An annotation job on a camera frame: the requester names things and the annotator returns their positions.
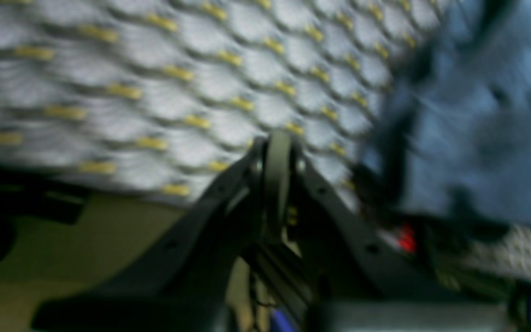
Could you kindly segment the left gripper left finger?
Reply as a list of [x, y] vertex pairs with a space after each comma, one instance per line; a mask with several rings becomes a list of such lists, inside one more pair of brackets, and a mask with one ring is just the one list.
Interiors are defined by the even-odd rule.
[[131, 265], [76, 296], [38, 307], [36, 332], [238, 332], [227, 305], [236, 259], [279, 232], [291, 138], [260, 138]]

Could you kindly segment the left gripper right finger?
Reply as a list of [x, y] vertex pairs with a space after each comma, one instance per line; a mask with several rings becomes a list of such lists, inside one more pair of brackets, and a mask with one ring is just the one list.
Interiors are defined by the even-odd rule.
[[289, 152], [295, 238], [313, 303], [306, 332], [508, 332], [499, 304], [449, 290], [352, 213], [297, 143]]

